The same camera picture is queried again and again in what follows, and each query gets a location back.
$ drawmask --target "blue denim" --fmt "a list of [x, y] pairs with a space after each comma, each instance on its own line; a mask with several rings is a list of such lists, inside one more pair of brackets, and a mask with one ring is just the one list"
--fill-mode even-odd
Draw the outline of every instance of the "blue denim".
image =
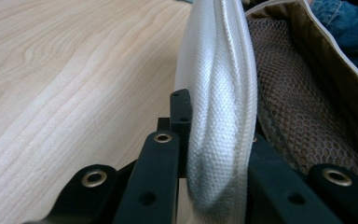
[[340, 0], [313, 0], [310, 8], [358, 67], [358, 7]]

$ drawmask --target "wood grain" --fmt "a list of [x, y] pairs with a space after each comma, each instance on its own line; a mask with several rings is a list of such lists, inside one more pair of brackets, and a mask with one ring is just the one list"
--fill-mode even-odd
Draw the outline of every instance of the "wood grain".
[[190, 7], [0, 0], [0, 223], [44, 217], [85, 166], [138, 157], [168, 116]]

